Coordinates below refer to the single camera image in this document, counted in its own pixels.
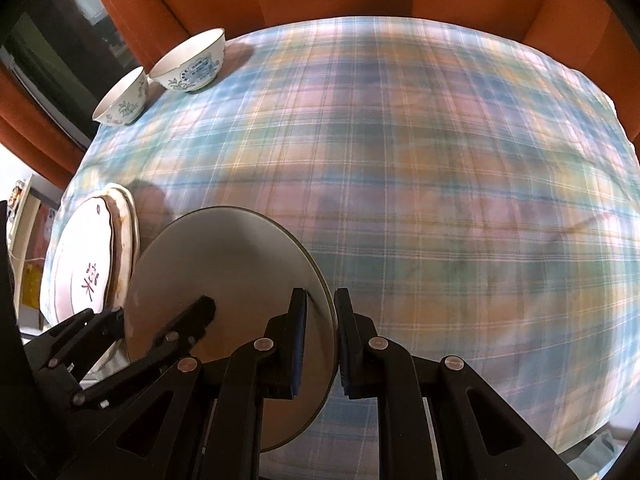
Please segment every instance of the window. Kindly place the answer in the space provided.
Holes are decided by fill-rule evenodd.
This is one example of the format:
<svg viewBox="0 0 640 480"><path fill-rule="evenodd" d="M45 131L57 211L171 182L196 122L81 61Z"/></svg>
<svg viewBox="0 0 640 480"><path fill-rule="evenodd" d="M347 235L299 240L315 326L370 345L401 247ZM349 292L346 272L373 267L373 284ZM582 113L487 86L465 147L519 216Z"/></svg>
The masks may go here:
<svg viewBox="0 0 640 480"><path fill-rule="evenodd" d="M31 0L4 46L18 79L85 146L100 99L140 65L100 0Z"/></svg>

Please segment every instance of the triangular cutout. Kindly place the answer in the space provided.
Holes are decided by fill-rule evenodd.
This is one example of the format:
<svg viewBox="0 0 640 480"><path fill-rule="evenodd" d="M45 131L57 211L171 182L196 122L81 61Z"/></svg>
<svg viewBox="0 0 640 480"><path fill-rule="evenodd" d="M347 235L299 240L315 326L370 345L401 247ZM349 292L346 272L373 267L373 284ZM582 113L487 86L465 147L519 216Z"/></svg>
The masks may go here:
<svg viewBox="0 0 640 480"><path fill-rule="evenodd" d="M466 396L476 416L476 422L489 455L500 455L500 453L521 446L524 441L523 436L517 428L514 428L508 420L505 420L498 411L492 408L481 392L471 389L466 393Z"/></svg>
<svg viewBox="0 0 640 480"><path fill-rule="evenodd" d="M116 440L116 446L144 458L156 444L173 392L159 396Z"/></svg>

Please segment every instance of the metal screw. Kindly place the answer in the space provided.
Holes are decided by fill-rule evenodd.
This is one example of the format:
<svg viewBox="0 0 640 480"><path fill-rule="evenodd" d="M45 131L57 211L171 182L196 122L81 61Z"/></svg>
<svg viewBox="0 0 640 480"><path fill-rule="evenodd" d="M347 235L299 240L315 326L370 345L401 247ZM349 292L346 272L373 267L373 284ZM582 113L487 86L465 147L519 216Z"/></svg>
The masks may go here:
<svg viewBox="0 0 640 480"><path fill-rule="evenodd" d="M73 399L71 399L71 402L74 404L74 406L82 406L85 399L86 397L84 396L84 393L80 392L74 395Z"/></svg>
<svg viewBox="0 0 640 480"><path fill-rule="evenodd" d="M260 352L271 350L273 348L273 341L268 337L261 337L254 342L254 348Z"/></svg>
<svg viewBox="0 0 640 480"><path fill-rule="evenodd" d="M448 357L445 357L444 365L449 370L458 371L458 370L462 370L462 368L465 367L465 362L461 358L459 358L457 355L450 355Z"/></svg>
<svg viewBox="0 0 640 480"><path fill-rule="evenodd" d="M180 339L180 334L177 332L169 332L166 336L164 336L164 340L168 343L173 343L174 341L178 341Z"/></svg>
<svg viewBox="0 0 640 480"><path fill-rule="evenodd" d="M389 341L383 337L372 337L369 339L369 346L374 350L384 350L389 346Z"/></svg>
<svg viewBox="0 0 640 480"><path fill-rule="evenodd" d="M193 372L198 367L198 362L193 357L183 357L178 361L178 370L183 373Z"/></svg>

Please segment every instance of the plaid tablecloth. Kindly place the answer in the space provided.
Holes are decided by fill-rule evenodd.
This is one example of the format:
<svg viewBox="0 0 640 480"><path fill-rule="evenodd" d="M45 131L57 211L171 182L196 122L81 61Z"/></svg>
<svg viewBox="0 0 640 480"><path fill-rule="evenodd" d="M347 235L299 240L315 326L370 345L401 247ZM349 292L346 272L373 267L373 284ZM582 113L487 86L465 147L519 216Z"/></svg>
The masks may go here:
<svg viewBox="0 0 640 480"><path fill-rule="evenodd" d="M210 88L100 128L43 291L65 223L108 182L133 192L143 250L204 206L270 216L382 335L462 356L558 451L638 383L638 160L610 99L527 46L401 18L229 41ZM377 446L375 402L334 386L261 471L374 479Z"/></svg>

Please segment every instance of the small bowl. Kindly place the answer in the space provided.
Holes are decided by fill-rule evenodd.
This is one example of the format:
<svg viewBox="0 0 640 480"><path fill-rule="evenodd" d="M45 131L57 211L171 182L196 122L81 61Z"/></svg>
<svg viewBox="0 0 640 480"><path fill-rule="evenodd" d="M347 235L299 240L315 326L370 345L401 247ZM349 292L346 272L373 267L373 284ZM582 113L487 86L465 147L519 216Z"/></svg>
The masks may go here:
<svg viewBox="0 0 640 480"><path fill-rule="evenodd" d="M168 90L192 92L209 84L225 59L225 29L201 32L170 50L149 77Z"/></svg>
<svg viewBox="0 0 640 480"><path fill-rule="evenodd" d="M92 119L102 124L129 124L145 108L149 83L145 70L133 69L107 92L94 110Z"/></svg>

